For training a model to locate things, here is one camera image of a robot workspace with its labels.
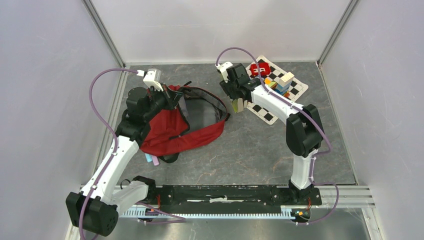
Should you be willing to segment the red backpack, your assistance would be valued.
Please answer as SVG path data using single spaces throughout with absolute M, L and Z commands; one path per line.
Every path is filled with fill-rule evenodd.
M 180 153 L 220 137 L 231 114 L 220 98 L 190 82 L 162 87 L 182 92 L 177 107 L 150 111 L 149 89 L 134 87 L 128 92 L 115 134 L 135 141 L 142 152 L 173 163 Z

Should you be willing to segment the green book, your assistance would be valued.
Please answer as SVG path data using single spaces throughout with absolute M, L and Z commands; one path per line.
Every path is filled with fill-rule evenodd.
M 248 101 L 243 98 L 238 98 L 234 99 L 231 104 L 235 113 L 241 113 L 247 107 Z

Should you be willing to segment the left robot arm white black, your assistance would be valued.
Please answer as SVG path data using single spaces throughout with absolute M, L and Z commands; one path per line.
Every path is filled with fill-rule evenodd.
M 81 237 L 84 231 L 106 237 L 119 217 L 137 202 L 151 204 L 156 200 L 157 190 L 144 177 L 136 177 L 119 191 L 115 187 L 150 132 L 149 122 L 162 110 L 175 109 L 182 96 L 182 92 L 165 85 L 162 90 L 135 87 L 129 91 L 126 110 L 112 132 L 106 157 L 80 192 L 70 192 L 65 200 L 71 223 L 79 228 Z

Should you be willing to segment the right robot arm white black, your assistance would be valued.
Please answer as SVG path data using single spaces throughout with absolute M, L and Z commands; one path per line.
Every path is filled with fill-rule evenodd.
M 293 153 L 293 171 L 289 180 L 289 199 L 302 204 L 312 192 L 312 167 L 321 143 L 323 130 L 317 108 L 303 106 L 277 94 L 261 76 L 251 78 L 241 64 L 225 62 L 215 65 L 222 76 L 219 83 L 232 100 L 242 99 L 265 108 L 285 123 L 286 144 Z

